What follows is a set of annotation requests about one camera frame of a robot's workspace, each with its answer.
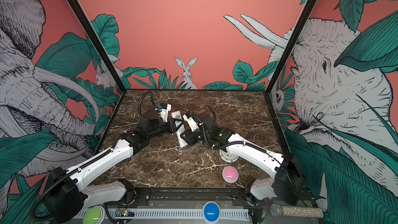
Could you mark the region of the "white remote control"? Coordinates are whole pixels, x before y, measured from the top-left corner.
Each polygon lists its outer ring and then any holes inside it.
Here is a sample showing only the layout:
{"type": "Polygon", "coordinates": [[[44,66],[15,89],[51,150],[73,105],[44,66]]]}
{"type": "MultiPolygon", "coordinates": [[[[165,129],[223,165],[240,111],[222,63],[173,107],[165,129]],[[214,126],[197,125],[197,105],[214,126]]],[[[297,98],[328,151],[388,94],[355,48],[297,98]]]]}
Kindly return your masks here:
{"type": "Polygon", "coordinates": [[[175,111],[171,113],[172,119],[174,120],[175,123],[175,130],[174,133],[177,136],[177,140],[179,142],[180,148],[186,147],[188,144],[187,142],[181,137],[181,134],[185,131],[184,129],[184,124],[183,124],[183,118],[181,115],[180,111],[175,111]]]}

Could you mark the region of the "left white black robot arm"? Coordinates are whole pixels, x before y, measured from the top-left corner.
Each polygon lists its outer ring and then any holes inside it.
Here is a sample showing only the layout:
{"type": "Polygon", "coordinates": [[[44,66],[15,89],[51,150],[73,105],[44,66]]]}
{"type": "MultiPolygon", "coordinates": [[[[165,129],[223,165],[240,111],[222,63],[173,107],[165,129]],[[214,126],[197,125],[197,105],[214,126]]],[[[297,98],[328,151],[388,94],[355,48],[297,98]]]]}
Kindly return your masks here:
{"type": "Polygon", "coordinates": [[[150,139],[175,133],[183,128],[179,112],[171,113],[158,106],[140,114],[140,121],[132,130],[121,133],[113,144],[94,157],[66,170],[57,168],[48,178],[45,190],[29,212],[30,220],[41,222],[53,218],[65,223],[82,209],[109,202],[130,205],[136,201],[135,187],[127,179],[92,186],[91,183],[120,162],[147,147],[150,139]]]}

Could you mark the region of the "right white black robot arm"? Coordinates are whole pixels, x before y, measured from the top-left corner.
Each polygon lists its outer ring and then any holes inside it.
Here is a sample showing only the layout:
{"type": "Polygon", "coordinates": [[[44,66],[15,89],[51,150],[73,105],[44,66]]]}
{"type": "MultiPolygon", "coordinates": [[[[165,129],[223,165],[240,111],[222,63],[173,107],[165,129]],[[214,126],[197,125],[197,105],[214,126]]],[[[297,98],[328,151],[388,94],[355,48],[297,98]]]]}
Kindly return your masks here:
{"type": "Polygon", "coordinates": [[[207,113],[192,111],[182,116],[189,128],[180,137],[189,145],[202,142],[211,150],[220,150],[229,156],[238,156],[264,171],[269,178],[257,179],[248,187],[249,195],[258,200],[278,197],[296,205],[304,188],[306,177],[296,155],[281,154],[262,148],[230,128],[219,127],[207,113]]]}

